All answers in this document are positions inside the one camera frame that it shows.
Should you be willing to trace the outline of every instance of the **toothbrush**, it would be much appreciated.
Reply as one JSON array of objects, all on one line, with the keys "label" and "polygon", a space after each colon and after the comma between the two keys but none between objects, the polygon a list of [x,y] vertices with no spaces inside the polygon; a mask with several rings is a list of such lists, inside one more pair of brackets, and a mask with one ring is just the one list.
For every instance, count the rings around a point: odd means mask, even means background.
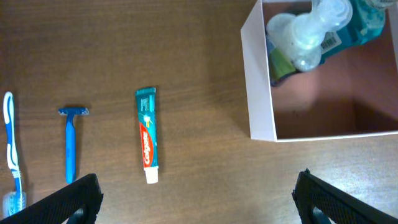
[{"label": "toothbrush", "polygon": [[7,92],[4,95],[2,109],[7,131],[7,163],[16,186],[16,192],[10,192],[3,197],[3,216],[6,218],[26,207],[26,194],[22,191],[21,171],[19,169],[17,147],[15,144],[14,97],[11,92]]}]

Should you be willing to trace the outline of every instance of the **blue handle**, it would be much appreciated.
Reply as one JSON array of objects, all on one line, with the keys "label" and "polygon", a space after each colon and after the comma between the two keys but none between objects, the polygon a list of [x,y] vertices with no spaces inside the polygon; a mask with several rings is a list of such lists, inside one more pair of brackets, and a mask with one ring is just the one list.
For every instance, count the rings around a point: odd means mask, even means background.
[{"label": "blue handle", "polygon": [[76,178],[75,168],[75,127],[73,127],[73,117],[67,119],[66,127],[66,161],[65,161],[65,177],[67,183],[71,184]]}]

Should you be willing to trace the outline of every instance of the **box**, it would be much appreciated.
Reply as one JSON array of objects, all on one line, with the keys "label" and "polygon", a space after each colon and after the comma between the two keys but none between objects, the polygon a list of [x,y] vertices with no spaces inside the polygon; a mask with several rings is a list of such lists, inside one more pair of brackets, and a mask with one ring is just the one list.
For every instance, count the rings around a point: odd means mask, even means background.
[{"label": "box", "polygon": [[397,134],[398,4],[389,9],[377,40],[271,88],[265,24],[298,7],[310,4],[258,0],[241,29],[251,138],[282,142]]}]

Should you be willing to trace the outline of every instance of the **toothpaste cap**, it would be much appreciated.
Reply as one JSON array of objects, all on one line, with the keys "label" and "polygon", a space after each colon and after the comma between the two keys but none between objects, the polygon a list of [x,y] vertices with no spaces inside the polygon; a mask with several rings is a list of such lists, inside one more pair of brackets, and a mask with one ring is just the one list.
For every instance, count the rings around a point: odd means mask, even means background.
[{"label": "toothpaste cap", "polygon": [[145,176],[147,177],[147,184],[156,184],[158,181],[157,178],[157,169],[158,167],[146,167]]}]

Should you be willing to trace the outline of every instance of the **barcode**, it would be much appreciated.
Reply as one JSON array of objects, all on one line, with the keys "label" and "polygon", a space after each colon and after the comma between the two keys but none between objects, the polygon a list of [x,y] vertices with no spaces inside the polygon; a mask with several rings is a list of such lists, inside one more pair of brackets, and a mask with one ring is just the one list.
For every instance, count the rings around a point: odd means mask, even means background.
[{"label": "barcode", "polygon": [[335,32],[327,32],[325,35],[325,39],[321,44],[322,54],[328,52],[331,49],[339,46],[341,44],[341,40]]}]

